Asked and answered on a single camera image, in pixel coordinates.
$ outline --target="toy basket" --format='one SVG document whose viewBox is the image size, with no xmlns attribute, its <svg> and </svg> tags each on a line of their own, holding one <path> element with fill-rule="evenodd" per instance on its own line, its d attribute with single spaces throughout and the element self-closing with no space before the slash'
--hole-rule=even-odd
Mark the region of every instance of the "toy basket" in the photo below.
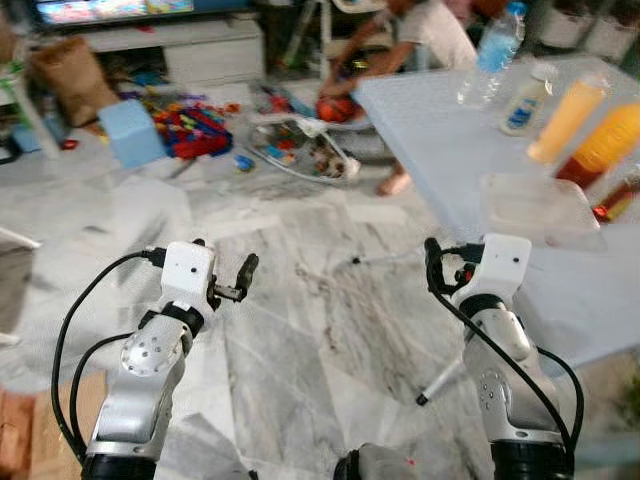
<svg viewBox="0 0 640 480">
<path fill-rule="evenodd" d="M 348 185 L 360 169 L 327 134 L 324 122 L 296 115 L 263 116 L 246 147 L 280 170 L 317 183 Z"/>
</svg>

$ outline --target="tv screen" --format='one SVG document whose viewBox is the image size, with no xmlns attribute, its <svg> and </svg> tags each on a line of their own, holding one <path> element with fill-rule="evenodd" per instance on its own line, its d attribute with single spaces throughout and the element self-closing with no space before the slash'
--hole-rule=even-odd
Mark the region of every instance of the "tv screen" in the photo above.
<svg viewBox="0 0 640 480">
<path fill-rule="evenodd" d="M 246 0 L 33 0 L 49 26 L 153 19 L 244 8 Z"/>
</svg>

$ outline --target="orange juice bottle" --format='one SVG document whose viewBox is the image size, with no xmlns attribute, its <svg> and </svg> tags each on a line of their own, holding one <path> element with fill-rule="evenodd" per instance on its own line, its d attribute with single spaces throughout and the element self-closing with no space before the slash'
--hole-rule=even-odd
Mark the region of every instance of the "orange juice bottle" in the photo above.
<svg viewBox="0 0 640 480">
<path fill-rule="evenodd" d="M 556 178 L 571 180 L 587 188 L 600 175 L 629 155 L 640 140 L 640 103 L 618 107 L 605 117 Z"/>
<path fill-rule="evenodd" d="M 609 84 L 604 75 L 588 74 L 576 81 L 527 153 L 540 163 L 553 163 L 589 115 L 602 103 Z"/>
</svg>

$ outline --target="plastic water bottle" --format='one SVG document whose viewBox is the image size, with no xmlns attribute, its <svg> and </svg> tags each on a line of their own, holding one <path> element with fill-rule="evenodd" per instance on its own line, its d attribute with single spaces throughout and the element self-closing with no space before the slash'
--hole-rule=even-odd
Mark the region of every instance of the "plastic water bottle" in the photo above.
<svg viewBox="0 0 640 480">
<path fill-rule="evenodd" d="M 521 2 L 507 5 L 500 18 L 494 20 L 480 42 L 478 60 L 458 92 L 458 103 L 483 107 L 495 95 L 504 71 L 524 39 L 523 17 L 527 7 Z"/>
</svg>

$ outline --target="white bottle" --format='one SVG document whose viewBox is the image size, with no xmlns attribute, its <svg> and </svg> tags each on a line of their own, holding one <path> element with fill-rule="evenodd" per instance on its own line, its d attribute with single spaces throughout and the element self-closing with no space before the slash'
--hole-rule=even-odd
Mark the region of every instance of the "white bottle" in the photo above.
<svg viewBox="0 0 640 480">
<path fill-rule="evenodd" d="M 500 122 L 500 129 L 507 135 L 524 135 L 533 125 L 543 103 L 553 94 L 551 82 L 558 75 L 553 65 L 537 63 L 531 70 L 531 78 L 511 99 Z"/>
</svg>

